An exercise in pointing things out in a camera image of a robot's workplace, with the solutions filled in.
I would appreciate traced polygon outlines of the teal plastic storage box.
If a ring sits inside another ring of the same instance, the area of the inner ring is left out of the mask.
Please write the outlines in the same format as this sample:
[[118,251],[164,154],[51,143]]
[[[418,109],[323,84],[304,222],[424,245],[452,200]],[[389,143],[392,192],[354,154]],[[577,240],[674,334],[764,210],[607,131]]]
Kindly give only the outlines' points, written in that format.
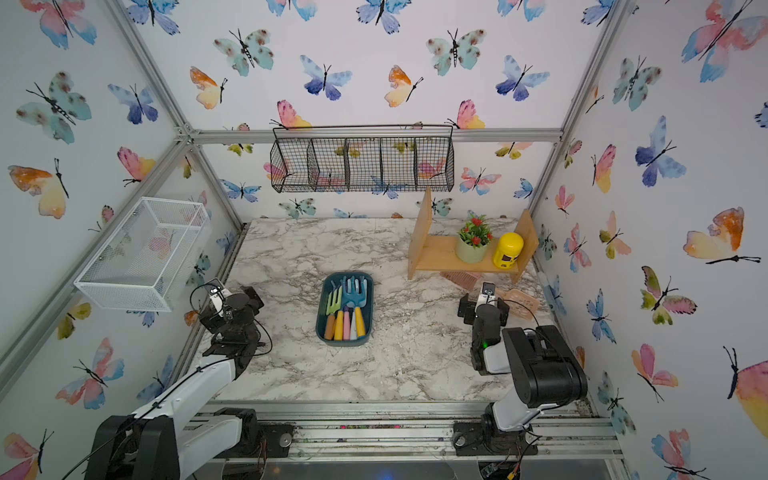
[[333,347],[365,344],[373,332],[374,282],[360,271],[338,272],[323,282],[316,319],[318,338]]

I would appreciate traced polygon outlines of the green fork wooden handle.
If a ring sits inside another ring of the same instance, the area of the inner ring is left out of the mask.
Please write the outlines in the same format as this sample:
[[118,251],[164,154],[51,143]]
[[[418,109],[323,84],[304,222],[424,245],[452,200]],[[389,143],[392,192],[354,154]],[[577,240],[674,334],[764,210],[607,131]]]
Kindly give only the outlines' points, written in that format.
[[333,340],[335,337],[336,318],[338,312],[341,310],[343,297],[343,288],[333,287],[327,297],[326,305],[326,326],[323,334],[325,340]]

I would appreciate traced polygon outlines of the purple rake pink handle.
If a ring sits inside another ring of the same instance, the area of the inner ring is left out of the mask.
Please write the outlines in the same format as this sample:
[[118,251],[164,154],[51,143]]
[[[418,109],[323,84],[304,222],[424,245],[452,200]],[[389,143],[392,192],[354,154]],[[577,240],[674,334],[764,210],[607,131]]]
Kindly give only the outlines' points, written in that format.
[[343,311],[343,336],[342,339],[344,341],[349,341],[349,335],[350,335],[350,311],[348,307],[344,308]]

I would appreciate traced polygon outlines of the light blue rake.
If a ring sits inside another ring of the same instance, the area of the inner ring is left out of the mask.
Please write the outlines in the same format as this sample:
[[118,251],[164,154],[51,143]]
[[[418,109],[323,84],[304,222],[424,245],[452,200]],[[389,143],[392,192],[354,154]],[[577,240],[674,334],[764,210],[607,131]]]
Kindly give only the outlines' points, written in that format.
[[358,332],[358,326],[357,326],[357,315],[356,315],[355,312],[352,312],[350,314],[350,335],[349,335],[349,340],[350,341],[355,341],[355,340],[358,339],[358,337],[359,337],[359,332]]

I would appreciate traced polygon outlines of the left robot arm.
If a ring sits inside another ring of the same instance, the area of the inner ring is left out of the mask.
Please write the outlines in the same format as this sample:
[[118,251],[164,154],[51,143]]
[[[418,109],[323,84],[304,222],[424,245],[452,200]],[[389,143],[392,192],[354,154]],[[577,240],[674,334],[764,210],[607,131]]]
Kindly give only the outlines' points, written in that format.
[[211,287],[209,298],[201,322],[212,339],[198,365],[131,414],[105,420],[84,461],[85,478],[187,479],[217,457],[265,458],[266,435],[252,409],[224,408],[191,424],[263,345],[256,316],[264,303],[254,288]]

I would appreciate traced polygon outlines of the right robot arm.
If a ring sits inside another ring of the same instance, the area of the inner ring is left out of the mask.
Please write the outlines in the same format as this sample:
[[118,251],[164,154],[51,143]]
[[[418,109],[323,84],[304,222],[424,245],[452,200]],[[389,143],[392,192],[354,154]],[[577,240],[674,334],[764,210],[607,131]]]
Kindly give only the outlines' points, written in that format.
[[472,327],[473,368],[512,377],[512,389],[484,413],[492,434],[522,432],[544,412],[587,397],[587,375],[556,326],[512,327],[509,302],[487,293],[464,295],[457,316]]

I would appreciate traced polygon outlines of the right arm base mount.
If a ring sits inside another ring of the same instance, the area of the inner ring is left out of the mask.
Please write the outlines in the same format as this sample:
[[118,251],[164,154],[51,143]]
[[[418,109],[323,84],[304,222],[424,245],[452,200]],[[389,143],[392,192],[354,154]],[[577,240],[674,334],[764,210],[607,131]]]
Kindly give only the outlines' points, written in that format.
[[503,432],[484,421],[455,422],[451,444],[459,457],[537,455],[534,438],[523,430]]

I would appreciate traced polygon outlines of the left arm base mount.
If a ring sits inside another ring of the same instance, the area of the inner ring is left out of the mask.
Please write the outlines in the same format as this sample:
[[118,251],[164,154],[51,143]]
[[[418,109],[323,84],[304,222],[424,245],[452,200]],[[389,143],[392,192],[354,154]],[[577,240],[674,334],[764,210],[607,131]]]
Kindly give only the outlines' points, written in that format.
[[222,458],[282,459],[289,456],[295,427],[284,423],[243,425],[240,440]]

